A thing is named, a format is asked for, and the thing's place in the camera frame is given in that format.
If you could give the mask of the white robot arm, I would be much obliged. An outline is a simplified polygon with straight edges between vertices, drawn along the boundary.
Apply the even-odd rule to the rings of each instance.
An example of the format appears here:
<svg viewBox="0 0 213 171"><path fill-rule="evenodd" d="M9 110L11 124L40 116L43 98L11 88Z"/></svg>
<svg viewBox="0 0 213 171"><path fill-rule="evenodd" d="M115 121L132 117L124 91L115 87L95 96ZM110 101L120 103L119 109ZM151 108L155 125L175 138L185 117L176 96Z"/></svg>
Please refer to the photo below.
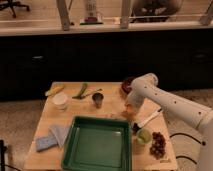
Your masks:
<svg viewBox="0 0 213 171"><path fill-rule="evenodd" d="M126 98L127 108L138 114L147 98L196 129L205 142L200 148L196 171L213 171L213 109L164 91L157 85L158 78L154 73L135 78Z"/></svg>

